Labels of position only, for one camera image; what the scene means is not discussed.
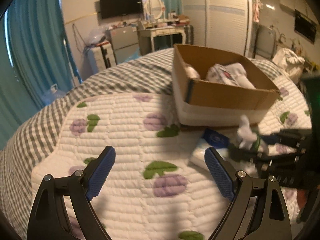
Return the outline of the right human hand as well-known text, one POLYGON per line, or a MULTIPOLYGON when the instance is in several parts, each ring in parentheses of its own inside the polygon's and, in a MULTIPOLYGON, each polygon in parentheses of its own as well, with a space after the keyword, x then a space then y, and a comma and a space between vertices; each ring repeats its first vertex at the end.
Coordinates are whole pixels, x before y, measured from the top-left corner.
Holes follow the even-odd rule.
POLYGON ((297 216, 297 223, 306 222, 310 216, 312 207, 308 204, 309 191, 298 189, 297 190, 297 204, 299 206, 299 214, 297 216))

